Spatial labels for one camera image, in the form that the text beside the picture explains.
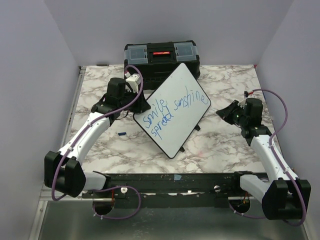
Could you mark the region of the white whiteboard with black rim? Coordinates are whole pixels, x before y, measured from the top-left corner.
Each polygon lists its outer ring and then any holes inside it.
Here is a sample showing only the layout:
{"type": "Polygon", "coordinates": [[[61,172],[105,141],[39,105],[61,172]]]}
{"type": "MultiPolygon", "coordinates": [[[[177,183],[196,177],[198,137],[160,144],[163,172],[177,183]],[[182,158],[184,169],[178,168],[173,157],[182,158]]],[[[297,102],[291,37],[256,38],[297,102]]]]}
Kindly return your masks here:
{"type": "Polygon", "coordinates": [[[204,89],[181,63],[147,98],[150,109],[134,121],[173,159],[211,106],[204,89]]]}

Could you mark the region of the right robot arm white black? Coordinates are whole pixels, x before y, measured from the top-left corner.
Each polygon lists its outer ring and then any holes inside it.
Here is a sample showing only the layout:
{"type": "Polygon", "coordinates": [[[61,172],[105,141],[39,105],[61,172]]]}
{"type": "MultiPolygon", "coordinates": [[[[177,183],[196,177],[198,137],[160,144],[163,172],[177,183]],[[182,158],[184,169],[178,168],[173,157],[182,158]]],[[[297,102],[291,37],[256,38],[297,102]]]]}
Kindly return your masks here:
{"type": "Polygon", "coordinates": [[[241,173],[230,183],[230,191],[236,196],[251,194],[261,203],[269,220],[303,223],[311,185],[292,171],[275,146],[269,128],[262,124],[263,102],[257,98],[234,100],[216,113],[226,123],[240,127],[242,137],[259,157],[269,180],[264,182],[254,173],[241,173]]]}

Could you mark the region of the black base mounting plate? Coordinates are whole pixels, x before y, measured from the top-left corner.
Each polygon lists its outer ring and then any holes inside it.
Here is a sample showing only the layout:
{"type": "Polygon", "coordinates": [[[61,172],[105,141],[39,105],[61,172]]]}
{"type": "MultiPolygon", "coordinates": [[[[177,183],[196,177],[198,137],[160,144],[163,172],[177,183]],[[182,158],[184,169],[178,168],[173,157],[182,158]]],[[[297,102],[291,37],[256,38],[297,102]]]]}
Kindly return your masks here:
{"type": "Polygon", "coordinates": [[[100,209],[228,208],[245,213],[252,198],[240,189],[239,173],[123,173],[107,177],[106,192],[82,194],[100,209]]]}

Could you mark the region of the black plastic toolbox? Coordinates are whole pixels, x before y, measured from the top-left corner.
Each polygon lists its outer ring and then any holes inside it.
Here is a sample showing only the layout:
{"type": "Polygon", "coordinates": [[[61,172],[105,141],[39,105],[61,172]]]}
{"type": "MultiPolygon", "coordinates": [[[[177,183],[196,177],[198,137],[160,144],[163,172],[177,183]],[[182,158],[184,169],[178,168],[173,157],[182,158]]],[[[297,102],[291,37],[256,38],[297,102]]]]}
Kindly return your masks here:
{"type": "Polygon", "coordinates": [[[195,79],[200,77],[194,41],[127,44],[124,48],[124,66],[133,65],[141,72],[144,90],[156,90],[181,63],[195,79]]]}

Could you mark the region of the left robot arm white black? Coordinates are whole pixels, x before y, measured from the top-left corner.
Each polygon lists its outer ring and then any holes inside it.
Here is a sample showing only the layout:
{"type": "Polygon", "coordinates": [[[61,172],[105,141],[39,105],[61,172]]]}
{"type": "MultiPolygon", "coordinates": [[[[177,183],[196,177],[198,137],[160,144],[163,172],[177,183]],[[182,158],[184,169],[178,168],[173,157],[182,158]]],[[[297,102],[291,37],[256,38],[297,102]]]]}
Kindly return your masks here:
{"type": "Polygon", "coordinates": [[[143,94],[143,78],[133,74],[125,79],[113,77],[107,92],[95,103],[80,130],[57,152],[44,157],[44,184],[52,192],[77,197],[83,191],[94,191],[104,198],[110,194],[108,176],[99,172],[84,172],[82,164],[88,152],[120,116],[122,111],[144,113],[151,106],[143,94]]]}

